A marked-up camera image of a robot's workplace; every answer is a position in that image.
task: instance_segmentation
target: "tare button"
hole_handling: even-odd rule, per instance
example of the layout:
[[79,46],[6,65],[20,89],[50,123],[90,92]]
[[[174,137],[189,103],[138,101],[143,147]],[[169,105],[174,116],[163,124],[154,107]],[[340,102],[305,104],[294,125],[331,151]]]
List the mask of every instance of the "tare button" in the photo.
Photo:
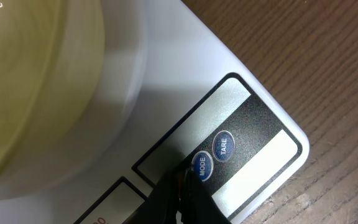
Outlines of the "tare button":
[[228,161],[234,154],[234,138],[229,131],[220,131],[212,144],[214,157],[219,162]]
[[214,162],[212,156],[206,151],[197,152],[193,160],[191,161],[193,165],[193,171],[202,181],[208,180],[214,170]]

